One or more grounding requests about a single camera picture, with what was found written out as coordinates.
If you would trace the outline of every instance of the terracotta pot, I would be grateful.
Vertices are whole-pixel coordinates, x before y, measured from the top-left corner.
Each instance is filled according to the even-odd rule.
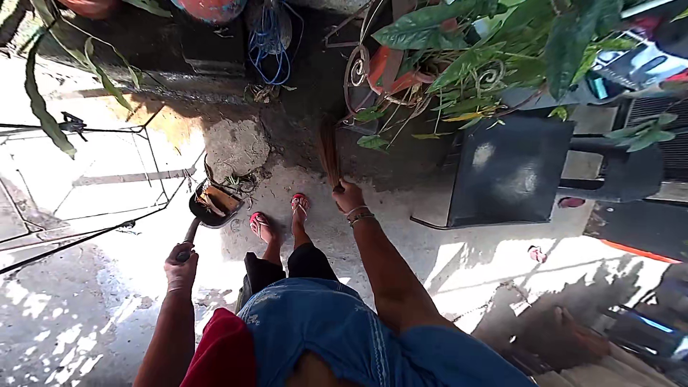
[[[120,0],[58,0],[76,14],[89,19],[105,19],[110,16]]]
[[[239,16],[246,0],[172,0],[172,3],[196,19],[223,24]]]

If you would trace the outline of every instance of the bracelet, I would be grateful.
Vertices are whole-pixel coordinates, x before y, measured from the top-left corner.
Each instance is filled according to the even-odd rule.
[[[348,218],[349,218],[349,215],[351,215],[352,213],[354,213],[354,211],[359,210],[359,209],[363,209],[363,208],[368,208],[368,206],[367,206],[367,205],[362,205],[362,206],[355,207],[353,210],[347,212],[347,214],[345,215],[345,217],[348,219]]]
[[[349,221],[349,226],[353,227],[353,226],[354,226],[354,223],[358,222],[359,220],[361,220],[361,219],[363,219],[363,218],[373,218],[373,219],[375,219],[375,214],[373,214],[373,213],[371,213],[371,212],[360,213],[360,214],[354,216],[354,219],[351,219],[351,220]]]

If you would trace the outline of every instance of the foot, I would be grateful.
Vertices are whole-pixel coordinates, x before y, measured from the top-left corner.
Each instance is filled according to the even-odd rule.
[[[303,223],[308,216],[308,209],[310,208],[310,203],[305,195],[302,193],[297,193],[292,197],[292,229],[298,227],[303,228]]]
[[[249,222],[251,226],[251,231],[261,238],[265,243],[270,243],[275,239],[275,232],[270,226],[267,217],[262,212],[256,212],[251,215],[251,220]]]

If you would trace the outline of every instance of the black chair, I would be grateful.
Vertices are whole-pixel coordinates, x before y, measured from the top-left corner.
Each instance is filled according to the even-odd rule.
[[[509,114],[484,119],[461,134],[447,224],[438,230],[550,220],[573,122]]]
[[[605,202],[631,202],[656,194],[662,185],[663,159],[659,145],[635,152],[601,134],[577,134],[569,149],[604,157],[604,179],[561,179],[558,194]]]

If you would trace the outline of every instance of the blue cable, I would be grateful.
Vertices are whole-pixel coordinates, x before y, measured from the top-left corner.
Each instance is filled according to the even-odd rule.
[[[294,51],[295,55],[301,44],[301,38],[303,37],[303,18],[284,0],[280,0],[280,4],[285,6],[301,21],[301,36],[299,37],[297,48]],[[256,70],[258,70],[258,73],[263,78],[263,82],[269,85],[283,85],[291,75],[291,59],[289,58],[289,54],[287,54],[287,49],[282,43],[281,38],[277,12],[263,4],[261,18],[259,21],[254,22],[253,29],[248,39],[248,58],[256,67]],[[269,56],[274,56],[277,62],[277,72],[271,79],[265,75],[262,68],[262,61]]]

